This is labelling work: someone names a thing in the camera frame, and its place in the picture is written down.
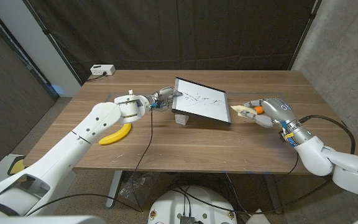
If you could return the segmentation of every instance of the wooden table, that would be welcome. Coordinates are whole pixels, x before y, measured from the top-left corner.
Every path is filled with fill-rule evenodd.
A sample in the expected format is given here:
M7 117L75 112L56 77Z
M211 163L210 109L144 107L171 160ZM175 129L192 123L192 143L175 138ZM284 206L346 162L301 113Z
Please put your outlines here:
M297 117L320 114L340 121L306 78L296 71L172 71L172 70L117 70L113 76L97 82L85 83L67 107L53 122L26 157L29 166L40 159L64 135L71 131L92 107L111 101L128 90L136 95L148 95L175 85L181 77L227 92L229 105L241 105L249 100L277 97L285 100ZM175 122L170 111L153 113L153 141L138 170L179 172L236 172L286 173L296 161L296 152L279 140L280 128L262 128L249 119L237 116L230 109L232 124L190 118L186 126ZM108 134L121 128L117 123ZM349 152L350 140L346 133L330 122L311 119L305 127L327 146ZM124 139L108 146L94 143L77 168L110 168L134 170L147 147L150 134L150 114L132 125ZM298 163L294 174L309 174Z

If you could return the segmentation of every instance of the black backdrop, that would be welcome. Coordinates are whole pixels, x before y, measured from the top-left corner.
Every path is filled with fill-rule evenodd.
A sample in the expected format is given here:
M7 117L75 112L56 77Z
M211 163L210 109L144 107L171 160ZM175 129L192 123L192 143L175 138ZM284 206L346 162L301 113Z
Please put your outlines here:
M286 70L314 0L29 0L81 81L117 69Z

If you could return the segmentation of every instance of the yellow banana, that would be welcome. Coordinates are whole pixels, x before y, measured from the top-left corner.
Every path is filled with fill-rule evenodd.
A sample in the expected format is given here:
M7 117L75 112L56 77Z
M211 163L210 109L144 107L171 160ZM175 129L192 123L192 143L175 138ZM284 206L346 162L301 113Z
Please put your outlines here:
M116 133L110 134L109 136L100 139L99 144L107 145L116 142L125 137L128 134L129 130L131 130L131 124L124 124L123 127Z

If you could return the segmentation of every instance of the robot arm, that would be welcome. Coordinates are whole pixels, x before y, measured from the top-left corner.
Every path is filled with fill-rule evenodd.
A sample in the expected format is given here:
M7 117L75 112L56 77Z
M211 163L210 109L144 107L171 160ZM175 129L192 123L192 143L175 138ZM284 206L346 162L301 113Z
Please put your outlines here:
M177 92L169 87L150 96L129 95L95 105L91 113L39 161L0 182L0 217L24 216L51 201L55 189L97 138L119 121L133 123L150 110L165 111ZM42 210L35 212L41 215Z
M297 120L291 108L282 100L276 98L254 100L244 104L246 107L262 106L267 114L255 115L249 112L241 112L246 117L253 119L264 127L272 127L279 124L282 129L282 137L298 152L303 165L314 175L324 176L332 172L333 181L341 188L358 194L358 156L324 146L324 143L303 127Z

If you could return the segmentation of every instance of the power strip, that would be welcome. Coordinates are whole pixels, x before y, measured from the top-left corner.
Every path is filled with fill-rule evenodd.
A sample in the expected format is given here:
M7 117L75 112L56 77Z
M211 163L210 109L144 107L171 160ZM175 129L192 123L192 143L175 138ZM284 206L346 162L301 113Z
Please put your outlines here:
M103 75L104 72L107 75L113 75L115 71L114 65L93 65L91 68L92 75Z

